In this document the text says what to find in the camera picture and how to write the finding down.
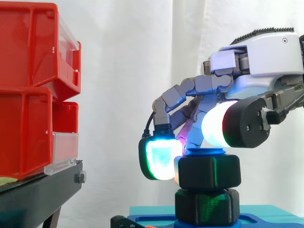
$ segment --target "white led light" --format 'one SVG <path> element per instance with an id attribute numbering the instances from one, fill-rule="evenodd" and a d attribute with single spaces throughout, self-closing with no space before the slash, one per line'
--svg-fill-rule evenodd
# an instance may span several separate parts
<path id="1" fill-rule="evenodd" d="M 182 144 L 175 139 L 156 140 L 147 143 L 149 170 L 158 180 L 174 178 L 174 158 L 182 156 Z"/>
<path id="2" fill-rule="evenodd" d="M 226 111 L 237 101 L 228 101 L 212 108 L 204 117 L 201 130 L 204 139 L 210 144 L 220 147 L 230 147 L 223 135 L 223 119 Z"/>

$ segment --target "black metal rack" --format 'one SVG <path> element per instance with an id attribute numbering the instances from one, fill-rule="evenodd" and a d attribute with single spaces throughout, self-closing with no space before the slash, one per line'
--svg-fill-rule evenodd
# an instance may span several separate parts
<path id="1" fill-rule="evenodd" d="M 0 228 L 56 228 L 61 206 L 81 189 L 82 161 L 52 176 L 0 186 Z"/>

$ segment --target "black bracket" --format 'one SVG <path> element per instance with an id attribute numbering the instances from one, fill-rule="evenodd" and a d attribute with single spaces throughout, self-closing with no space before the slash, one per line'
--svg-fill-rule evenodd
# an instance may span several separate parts
<path id="1" fill-rule="evenodd" d="M 133 222 L 132 220 L 129 220 L 124 216 L 116 215 L 113 218 L 111 218 L 111 228 L 145 228 L 145 227 L 137 224 L 136 222 Z"/>

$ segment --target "blue holder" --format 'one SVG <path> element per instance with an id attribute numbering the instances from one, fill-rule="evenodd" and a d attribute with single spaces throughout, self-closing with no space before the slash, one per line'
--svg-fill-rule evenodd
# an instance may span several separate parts
<path id="1" fill-rule="evenodd" d="M 133 222 L 143 221 L 172 221 L 166 226 L 156 226 L 156 228 L 304 228 L 304 225 L 297 223 L 271 223 L 266 222 L 252 214 L 241 214 L 232 226 L 229 227 L 197 227 L 178 221 L 175 215 L 130 215 L 128 219 Z"/>
<path id="2" fill-rule="evenodd" d="M 186 157 L 199 157 L 199 156 L 220 156 L 225 151 L 222 148 L 189 148 L 184 154 Z"/>

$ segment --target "metal bolt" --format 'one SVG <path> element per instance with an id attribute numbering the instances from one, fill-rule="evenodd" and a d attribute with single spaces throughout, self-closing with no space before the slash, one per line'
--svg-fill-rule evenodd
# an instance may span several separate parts
<path id="1" fill-rule="evenodd" d="M 81 170 L 81 171 L 77 174 L 76 183 L 84 184 L 85 181 L 86 181 L 86 171 Z"/>

